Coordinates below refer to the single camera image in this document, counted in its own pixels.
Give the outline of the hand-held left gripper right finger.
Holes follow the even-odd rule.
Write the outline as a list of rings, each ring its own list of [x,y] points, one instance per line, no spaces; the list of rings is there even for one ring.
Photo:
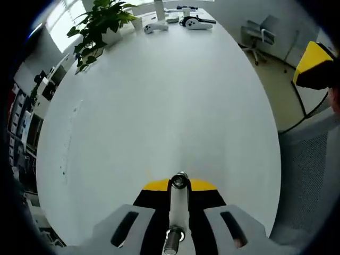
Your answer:
[[[293,254],[291,246],[267,237],[265,227],[247,212],[228,205],[212,184],[191,179],[189,229],[195,254]]]

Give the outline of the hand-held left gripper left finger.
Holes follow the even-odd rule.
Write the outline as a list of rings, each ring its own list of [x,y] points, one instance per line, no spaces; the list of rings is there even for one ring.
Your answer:
[[[151,182],[133,204],[120,206],[94,226],[90,238],[62,254],[163,254],[169,209],[169,180]]]

